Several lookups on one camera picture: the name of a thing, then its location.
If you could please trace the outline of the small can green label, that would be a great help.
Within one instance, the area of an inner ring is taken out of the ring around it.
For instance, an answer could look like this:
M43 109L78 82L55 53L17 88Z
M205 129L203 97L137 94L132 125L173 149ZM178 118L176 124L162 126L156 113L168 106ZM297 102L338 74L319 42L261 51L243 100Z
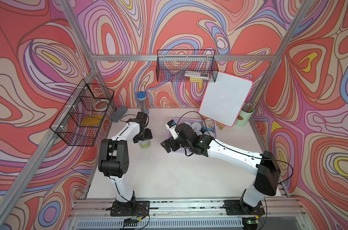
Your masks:
M150 140L141 140L141 141L139 141L138 143L139 143L139 145L140 145L140 147L141 147L142 149L149 148L150 145L151 145Z

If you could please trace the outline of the small can yellow label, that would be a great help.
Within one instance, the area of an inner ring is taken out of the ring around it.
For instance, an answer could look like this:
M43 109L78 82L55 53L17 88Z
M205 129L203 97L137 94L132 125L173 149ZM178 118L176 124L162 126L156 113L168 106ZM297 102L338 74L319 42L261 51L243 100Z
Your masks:
M201 136L203 133L201 131L195 131L198 136Z

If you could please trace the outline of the purple plastic basket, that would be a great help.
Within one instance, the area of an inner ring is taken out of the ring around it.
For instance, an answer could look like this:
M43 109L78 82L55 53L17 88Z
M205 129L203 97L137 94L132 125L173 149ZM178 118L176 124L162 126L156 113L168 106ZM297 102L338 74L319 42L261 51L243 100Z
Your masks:
M192 129L192 127L190 127L187 124L184 124L184 123L177 124L176 123L176 125L177 125L176 132L178 133L178 137L180 137L183 140L185 140L186 138L191 138L194 135L197 135L196 132ZM212 138L212 137L205 135L205 134L202 134L201 136L199 136L199 140L198 140L199 143L196 145L203 149L203 154L202 154L203 156L206 156L206 157L208 156L208 150L210 148L210 143L213 140L215 140L215 138Z

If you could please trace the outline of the small can white plastic lid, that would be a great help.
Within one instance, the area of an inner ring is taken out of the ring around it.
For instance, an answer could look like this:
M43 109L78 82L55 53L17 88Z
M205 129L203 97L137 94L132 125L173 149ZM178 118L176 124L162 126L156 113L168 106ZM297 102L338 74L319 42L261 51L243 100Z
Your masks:
M211 132L211 131L204 131L203 134L208 135L208 136L210 136L210 137L212 137L212 138L216 138L215 133L213 133L213 132Z

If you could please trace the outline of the blue Progresso soup can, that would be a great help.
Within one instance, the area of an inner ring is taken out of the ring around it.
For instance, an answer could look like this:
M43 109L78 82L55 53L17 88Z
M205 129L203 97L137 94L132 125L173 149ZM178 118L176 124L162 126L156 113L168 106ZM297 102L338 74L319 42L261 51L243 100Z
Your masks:
M204 132L208 131L208 132L215 133L216 123L213 120L206 118L202 122L202 129Z

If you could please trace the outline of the small can orange label front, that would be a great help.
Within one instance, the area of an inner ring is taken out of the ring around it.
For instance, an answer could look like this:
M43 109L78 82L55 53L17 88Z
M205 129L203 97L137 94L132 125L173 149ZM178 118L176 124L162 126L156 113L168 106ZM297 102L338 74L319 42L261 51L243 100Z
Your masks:
M202 124L199 122L192 123L191 127L194 131L201 131L202 130Z

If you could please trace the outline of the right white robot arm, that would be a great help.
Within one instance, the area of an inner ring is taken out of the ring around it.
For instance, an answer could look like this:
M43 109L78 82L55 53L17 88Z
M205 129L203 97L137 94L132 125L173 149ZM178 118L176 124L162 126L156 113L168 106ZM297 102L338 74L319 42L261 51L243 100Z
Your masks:
M254 180L246 188L240 200L234 204L225 201L224 205L228 211L234 211L245 215L264 215L262 200L266 196L275 196L280 179L281 170L277 160L269 151L264 153L248 152L230 145L208 135L194 135L193 138L176 139L170 137L161 142L161 146L170 153L183 148L193 154L208 158L219 159L240 167L254 175Z

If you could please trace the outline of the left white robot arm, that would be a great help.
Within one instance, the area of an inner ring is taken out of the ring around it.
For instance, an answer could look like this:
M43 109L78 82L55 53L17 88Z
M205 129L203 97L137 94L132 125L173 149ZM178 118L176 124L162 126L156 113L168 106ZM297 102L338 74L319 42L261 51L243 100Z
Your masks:
M148 115L138 112L115 136L101 141L98 170L109 178L116 193L112 207L107 209L112 217L137 216L140 219L149 216L150 202L137 202L134 190L124 179L130 165L128 142L148 143L152 140L148 123Z

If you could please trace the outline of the markers in back basket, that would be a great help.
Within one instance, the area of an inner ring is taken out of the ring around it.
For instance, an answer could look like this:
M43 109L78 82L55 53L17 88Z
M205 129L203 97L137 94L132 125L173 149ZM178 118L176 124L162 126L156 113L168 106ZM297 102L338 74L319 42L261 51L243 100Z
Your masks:
M189 79L190 82L209 82L210 76L208 73L197 71L186 71L184 76Z

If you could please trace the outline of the grey eraser block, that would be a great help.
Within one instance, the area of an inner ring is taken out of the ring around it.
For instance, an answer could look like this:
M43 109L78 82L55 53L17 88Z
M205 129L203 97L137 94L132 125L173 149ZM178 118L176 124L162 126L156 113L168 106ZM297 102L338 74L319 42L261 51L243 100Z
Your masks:
M127 111L128 111L128 108L125 106L121 106L117 108L116 111L111 115L110 120L115 123L119 122L120 119L126 114Z

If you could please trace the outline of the wooden board stand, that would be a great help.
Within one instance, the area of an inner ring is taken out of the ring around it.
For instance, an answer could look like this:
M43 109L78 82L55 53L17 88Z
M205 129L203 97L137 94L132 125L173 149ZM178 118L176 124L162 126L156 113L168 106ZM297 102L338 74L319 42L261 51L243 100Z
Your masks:
M219 127L220 130L223 130L225 128L225 125L218 123L217 126Z

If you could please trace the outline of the clear tube blue cap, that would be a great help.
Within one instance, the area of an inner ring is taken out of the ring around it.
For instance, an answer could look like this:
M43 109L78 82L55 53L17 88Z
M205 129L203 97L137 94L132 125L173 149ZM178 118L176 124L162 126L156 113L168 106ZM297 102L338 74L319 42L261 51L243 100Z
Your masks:
M149 107L148 107L148 101L147 101L147 94L144 91L140 91L137 93L137 100L140 110L145 113L149 114Z

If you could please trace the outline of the green pen cup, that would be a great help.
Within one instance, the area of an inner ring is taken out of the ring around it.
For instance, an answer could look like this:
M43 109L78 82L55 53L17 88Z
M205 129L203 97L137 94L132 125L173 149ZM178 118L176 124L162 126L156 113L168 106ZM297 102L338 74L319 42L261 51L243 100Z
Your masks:
M252 116L252 114L254 113L254 109L255 109L255 103L251 103L251 102L244 103L235 121L235 125L239 127L245 126L247 122L249 121L250 117Z

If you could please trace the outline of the white board pink frame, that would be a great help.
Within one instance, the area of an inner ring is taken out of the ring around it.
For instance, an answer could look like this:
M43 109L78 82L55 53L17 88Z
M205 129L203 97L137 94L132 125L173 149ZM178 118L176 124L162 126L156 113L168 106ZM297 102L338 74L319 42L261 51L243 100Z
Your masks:
M219 72L216 81L208 83L206 87L199 113L232 127L252 87L251 80Z

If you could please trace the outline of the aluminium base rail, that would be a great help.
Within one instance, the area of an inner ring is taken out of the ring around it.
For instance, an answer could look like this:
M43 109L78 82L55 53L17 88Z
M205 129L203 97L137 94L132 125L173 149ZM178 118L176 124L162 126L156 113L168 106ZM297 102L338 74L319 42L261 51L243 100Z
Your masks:
M112 199L77 201L64 230L312 230L297 198L266 197L255 215L237 214L235 197L143 198L135 213L114 215Z

